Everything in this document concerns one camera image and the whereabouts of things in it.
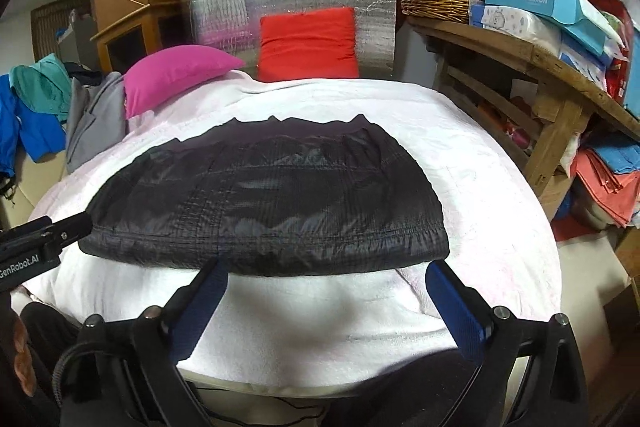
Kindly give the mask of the light blue fashion box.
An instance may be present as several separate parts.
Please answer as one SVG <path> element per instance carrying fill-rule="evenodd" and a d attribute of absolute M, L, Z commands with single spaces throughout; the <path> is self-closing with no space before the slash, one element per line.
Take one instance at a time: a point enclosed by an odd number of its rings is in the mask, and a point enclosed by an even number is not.
<path fill-rule="evenodd" d="M 593 55 L 602 55 L 608 40 L 620 42 L 616 31 L 588 0 L 485 0 L 485 2 L 521 9 L 540 16 L 580 42 Z"/>

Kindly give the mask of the magenta pillow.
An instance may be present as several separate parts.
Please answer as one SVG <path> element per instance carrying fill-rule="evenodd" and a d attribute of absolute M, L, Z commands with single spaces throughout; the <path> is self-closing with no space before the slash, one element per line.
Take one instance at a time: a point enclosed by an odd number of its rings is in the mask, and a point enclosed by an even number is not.
<path fill-rule="evenodd" d="M 173 46 L 148 55 L 124 76 L 126 118 L 139 116 L 186 90 L 243 66 L 239 58 L 200 44 Z"/>

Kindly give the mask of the grey coat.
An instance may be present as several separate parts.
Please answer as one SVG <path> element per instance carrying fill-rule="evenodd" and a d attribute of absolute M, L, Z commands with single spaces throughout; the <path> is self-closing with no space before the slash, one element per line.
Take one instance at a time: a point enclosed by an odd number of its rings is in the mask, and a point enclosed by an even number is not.
<path fill-rule="evenodd" d="M 124 76 L 110 72 L 99 86 L 72 79 L 66 121 L 66 172 L 71 174 L 128 133 Z"/>

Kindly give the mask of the folded coral cloth stack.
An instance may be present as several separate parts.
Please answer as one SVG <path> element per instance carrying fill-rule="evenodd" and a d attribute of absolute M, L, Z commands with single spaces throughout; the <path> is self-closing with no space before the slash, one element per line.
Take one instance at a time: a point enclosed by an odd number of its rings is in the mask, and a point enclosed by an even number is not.
<path fill-rule="evenodd" d="M 639 204 L 639 173 L 614 173 L 600 156 L 586 148 L 580 150 L 572 173 L 582 182 L 589 197 L 620 228 L 631 224 Z"/>

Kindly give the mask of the black quilted jacket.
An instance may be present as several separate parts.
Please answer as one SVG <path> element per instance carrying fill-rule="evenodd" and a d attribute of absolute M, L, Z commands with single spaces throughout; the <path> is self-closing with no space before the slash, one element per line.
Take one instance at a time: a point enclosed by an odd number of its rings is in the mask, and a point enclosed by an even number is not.
<path fill-rule="evenodd" d="M 151 148 L 88 205 L 85 254 L 145 267 L 219 260 L 252 277 L 399 269 L 449 253 L 442 204 L 366 117 L 230 120 Z"/>

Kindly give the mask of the red pillow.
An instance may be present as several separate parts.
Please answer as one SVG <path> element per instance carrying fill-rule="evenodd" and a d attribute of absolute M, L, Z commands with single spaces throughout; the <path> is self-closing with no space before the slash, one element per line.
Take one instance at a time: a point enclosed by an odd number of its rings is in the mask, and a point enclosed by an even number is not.
<path fill-rule="evenodd" d="M 350 6 L 260 19 L 258 80 L 358 76 L 355 10 Z"/>

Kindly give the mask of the wooden side table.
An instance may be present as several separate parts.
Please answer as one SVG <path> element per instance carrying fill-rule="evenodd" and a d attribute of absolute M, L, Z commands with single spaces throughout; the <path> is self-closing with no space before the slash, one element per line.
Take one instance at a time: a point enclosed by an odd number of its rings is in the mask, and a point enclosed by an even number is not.
<path fill-rule="evenodd" d="M 639 121 L 576 69 L 533 43 L 446 20 L 410 16 L 418 34 L 440 45 L 435 89 L 502 146 L 537 197 L 544 195 L 570 139 L 597 114 L 631 140 Z M 476 105 L 485 101 L 525 130 L 525 153 Z"/>

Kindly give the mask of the blue garment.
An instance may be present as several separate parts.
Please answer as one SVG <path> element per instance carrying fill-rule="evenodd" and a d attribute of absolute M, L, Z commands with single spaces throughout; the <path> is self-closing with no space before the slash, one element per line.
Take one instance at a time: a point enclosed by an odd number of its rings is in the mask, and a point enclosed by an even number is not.
<path fill-rule="evenodd" d="M 1 76 L 1 173 L 15 174 L 17 147 L 21 145 L 33 161 L 62 152 L 66 136 L 54 115 L 29 109 L 10 88 L 9 75 Z"/>

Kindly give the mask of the teal shirt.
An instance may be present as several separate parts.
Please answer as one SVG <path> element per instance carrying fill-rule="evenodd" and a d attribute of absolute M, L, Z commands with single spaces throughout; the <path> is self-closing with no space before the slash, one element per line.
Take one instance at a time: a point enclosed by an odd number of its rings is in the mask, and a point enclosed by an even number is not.
<path fill-rule="evenodd" d="M 53 115 L 65 122 L 70 111 L 72 80 L 51 53 L 32 65 L 18 65 L 9 72 L 9 83 L 18 98 L 33 112 Z"/>

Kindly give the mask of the white patterned package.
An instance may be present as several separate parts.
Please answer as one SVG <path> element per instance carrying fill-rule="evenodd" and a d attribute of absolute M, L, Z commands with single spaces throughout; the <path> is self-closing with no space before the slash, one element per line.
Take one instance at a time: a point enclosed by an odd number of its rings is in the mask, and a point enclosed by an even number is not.
<path fill-rule="evenodd" d="M 469 24 L 519 38 L 555 57 L 560 55 L 562 36 L 559 28 L 525 10 L 471 0 Z"/>

